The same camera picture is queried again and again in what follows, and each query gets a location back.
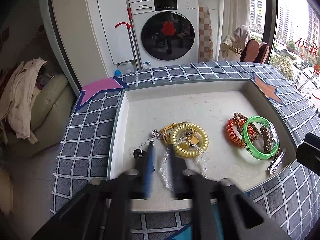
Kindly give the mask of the silver rhinestone hair clip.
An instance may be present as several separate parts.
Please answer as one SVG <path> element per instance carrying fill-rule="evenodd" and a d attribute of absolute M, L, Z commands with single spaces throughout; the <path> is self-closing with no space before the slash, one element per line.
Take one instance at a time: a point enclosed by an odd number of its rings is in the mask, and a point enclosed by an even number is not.
<path fill-rule="evenodd" d="M 274 155 L 273 159 L 271 160 L 267 168 L 267 172 L 269 173 L 269 175 L 273 175 L 276 173 L 286 152 L 287 152 L 287 148 L 283 148 L 282 150 L 278 148 L 278 151 Z"/>

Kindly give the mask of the green translucent bangle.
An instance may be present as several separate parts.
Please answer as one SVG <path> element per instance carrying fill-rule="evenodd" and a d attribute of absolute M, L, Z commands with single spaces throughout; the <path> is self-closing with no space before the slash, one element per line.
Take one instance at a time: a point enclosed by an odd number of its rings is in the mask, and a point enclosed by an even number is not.
<path fill-rule="evenodd" d="M 267 153 L 264 153 L 264 152 L 257 150 L 249 138 L 248 127 L 249 127 L 249 125 L 254 124 L 254 123 L 257 123 L 257 124 L 260 124 L 261 126 L 264 126 L 267 129 L 268 135 L 271 136 L 271 142 L 270 142 L 271 149 Z M 242 140 L 244 142 L 244 147 L 249 152 L 249 154 L 256 159 L 259 159 L 259 160 L 269 159 L 272 156 L 274 156 L 276 154 L 276 152 L 278 151 L 280 143 L 279 143 L 279 138 L 278 138 L 276 129 L 271 122 L 269 122 L 266 118 L 263 118 L 262 116 L 250 117 L 245 122 L 245 124 L 242 128 L 241 134 L 242 134 Z"/>

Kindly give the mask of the teal jewelry tray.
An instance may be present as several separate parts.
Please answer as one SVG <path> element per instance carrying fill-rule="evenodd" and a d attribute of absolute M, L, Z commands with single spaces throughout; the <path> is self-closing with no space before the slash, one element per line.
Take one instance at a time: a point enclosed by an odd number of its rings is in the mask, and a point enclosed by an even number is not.
<path fill-rule="evenodd" d="M 167 128 L 167 136 L 181 148 L 179 157 L 189 169 L 212 180 L 229 178 L 242 191 L 271 179 L 269 160 L 259 160 L 236 146 L 226 126 L 235 113 L 262 116 L 277 132 L 280 148 L 287 148 L 279 170 L 296 158 L 296 145 L 272 102 L 251 80 L 172 83 L 131 88 L 122 92 L 110 146 L 107 176 L 116 178 L 134 167 L 135 149 L 146 150 L 151 133 Z"/>

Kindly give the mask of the blue checkered star tablecloth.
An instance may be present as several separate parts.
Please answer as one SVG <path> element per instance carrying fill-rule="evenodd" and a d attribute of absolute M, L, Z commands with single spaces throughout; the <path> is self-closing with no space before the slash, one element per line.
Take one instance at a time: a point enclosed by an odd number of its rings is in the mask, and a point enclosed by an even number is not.
<path fill-rule="evenodd" d="M 272 66 L 244 62 L 205 62 L 165 66 L 121 76 L 130 87 L 201 79 L 260 78 L 277 88 L 274 106 L 297 145 L 307 133 L 319 135 L 319 117 L 307 100 Z M 66 126 L 53 172 L 52 214 L 57 213 L 92 178 L 107 175 L 111 134 L 121 93 L 104 89 L 87 103 L 77 101 Z M 319 230 L 319 176 L 294 162 L 275 178 L 249 191 L 292 239 Z M 190 213 L 134 213 L 133 239 L 190 239 Z"/>

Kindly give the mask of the white detergent bottle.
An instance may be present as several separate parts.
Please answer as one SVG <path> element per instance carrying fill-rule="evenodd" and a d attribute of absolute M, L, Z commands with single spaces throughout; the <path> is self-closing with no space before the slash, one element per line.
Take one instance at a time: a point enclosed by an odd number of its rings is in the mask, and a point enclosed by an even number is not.
<path fill-rule="evenodd" d="M 117 69 L 114 72 L 115 76 L 120 76 L 123 74 L 128 74 L 128 73 L 132 73 L 135 72 L 136 68 L 135 66 L 132 64 L 131 61 L 127 61 L 127 62 L 123 62 L 117 65 Z"/>

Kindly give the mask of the brown chair far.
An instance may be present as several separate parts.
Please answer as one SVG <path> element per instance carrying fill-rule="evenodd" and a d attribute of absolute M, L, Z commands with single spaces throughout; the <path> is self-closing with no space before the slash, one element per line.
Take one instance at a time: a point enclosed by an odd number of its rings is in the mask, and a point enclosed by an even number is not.
<path fill-rule="evenodd" d="M 266 42 L 262 42 L 259 45 L 259 53 L 257 55 L 257 63 L 265 63 L 268 53 L 270 51 L 270 47 Z"/>

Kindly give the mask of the brown chair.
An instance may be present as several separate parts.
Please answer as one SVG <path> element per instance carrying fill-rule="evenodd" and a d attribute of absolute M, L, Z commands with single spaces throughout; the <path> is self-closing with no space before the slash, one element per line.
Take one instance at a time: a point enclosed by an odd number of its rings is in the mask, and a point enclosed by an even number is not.
<path fill-rule="evenodd" d="M 241 62 L 254 62 L 259 54 L 259 42 L 255 39 L 251 39 L 247 42 L 242 54 L 240 56 Z"/>
<path fill-rule="evenodd" d="M 266 42 L 262 42 L 259 45 L 259 53 L 257 55 L 257 63 L 265 63 L 268 53 L 270 51 L 270 47 Z"/>

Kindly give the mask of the brown chair near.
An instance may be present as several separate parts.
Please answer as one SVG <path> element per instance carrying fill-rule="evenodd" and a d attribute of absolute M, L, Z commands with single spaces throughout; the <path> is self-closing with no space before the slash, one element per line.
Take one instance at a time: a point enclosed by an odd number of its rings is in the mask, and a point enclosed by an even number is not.
<path fill-rule="evenodd" d="M 259 42 L 255 39 L 251 39 L 247 42 L 242 54 L 240 56 L 241 62 L 254 62 L 259 54 Z"/>

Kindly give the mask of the cream sofa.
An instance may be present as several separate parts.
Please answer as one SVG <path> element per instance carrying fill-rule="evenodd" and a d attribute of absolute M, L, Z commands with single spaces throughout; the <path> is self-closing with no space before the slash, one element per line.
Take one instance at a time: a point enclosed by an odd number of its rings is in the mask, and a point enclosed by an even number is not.
<path fill-rule="evenodd" d="M 6 153 L 30 158 L 41 150 L 58 144 L 65 132 L 76 96 L 64 74 L 57 74 L 43 87 L 31 110 L 31 131 L 37 138 L 18 139 L 8 133 Z"/>

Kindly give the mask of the checkered hanging towel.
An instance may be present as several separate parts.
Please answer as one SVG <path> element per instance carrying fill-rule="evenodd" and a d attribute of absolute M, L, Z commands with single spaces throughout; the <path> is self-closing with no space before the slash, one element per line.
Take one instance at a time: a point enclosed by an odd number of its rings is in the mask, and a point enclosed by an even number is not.
<path fill-rule="evenodd" d="M 199 61 L 213 61 L 213 32 L 210 12 L 207 7 L 199 7 Z"/>

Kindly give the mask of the white cloth on chair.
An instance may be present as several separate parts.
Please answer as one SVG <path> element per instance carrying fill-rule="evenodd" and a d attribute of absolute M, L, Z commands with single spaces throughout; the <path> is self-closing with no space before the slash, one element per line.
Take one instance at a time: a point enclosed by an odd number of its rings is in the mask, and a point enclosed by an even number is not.
<path fill-rule="evenodd" d="M 239 26 L 221 42 L 221 57 L 225 61 L 239 61 L 247 42 L 251 39 L 251 30 L 246 25 Z"/>

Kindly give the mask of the white washing machine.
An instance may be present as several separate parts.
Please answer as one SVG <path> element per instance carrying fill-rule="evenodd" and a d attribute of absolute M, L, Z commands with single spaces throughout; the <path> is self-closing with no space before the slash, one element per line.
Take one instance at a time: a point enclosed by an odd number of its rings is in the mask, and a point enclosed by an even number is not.
<path fill-rule="evenodd" d="M 142 69 L 192 63 L 198 59 L 198 0 L 129 2 Z"/>

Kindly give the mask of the beige jacket on sofa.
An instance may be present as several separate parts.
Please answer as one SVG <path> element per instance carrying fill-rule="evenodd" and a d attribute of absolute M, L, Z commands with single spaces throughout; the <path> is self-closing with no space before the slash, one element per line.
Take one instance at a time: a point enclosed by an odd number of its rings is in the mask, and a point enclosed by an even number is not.
<path fill-rule="evenodd" d="M 38 92 L 34 92 L 39 70 L 47 61 L 38 58 L 21 62 L 7 82 L 1 95 L 1 130 L 3 142 L 8 143 L 8 136 L 3 120 L 20 139 L 28 139 L 31 144 L 37 142 L 37 137 L 30 129 L 31 109 Z"/>

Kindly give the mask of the red handled mop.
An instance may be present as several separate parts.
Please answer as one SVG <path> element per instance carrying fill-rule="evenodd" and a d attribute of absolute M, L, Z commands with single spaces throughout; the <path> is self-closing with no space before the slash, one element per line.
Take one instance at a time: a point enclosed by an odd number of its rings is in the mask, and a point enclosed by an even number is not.
<path fill-rule="evenodd" d="M 141 70 L 141 62 L 140 62 L 140 57 L 139 57 L 139 51 L 138 51 L 138 46 L 137 42 L 135 39 L 135 33 L 134 33 L 134 25 L 133 25 L 133 17 L 132 17 L 132 12 L 130 8 L 127 8 L 127 14 L 129 17 L 129 22 L 119 22 L 115 25 L 115 29 L 117 29 L 121 25 L 125 25 L 127 28 L 127 32 L 129 35 L 129 41 L 131 44 L 131 49 L 134 57 L 134 61 L 136 63 L 136 68 L 137 70 Z"/>

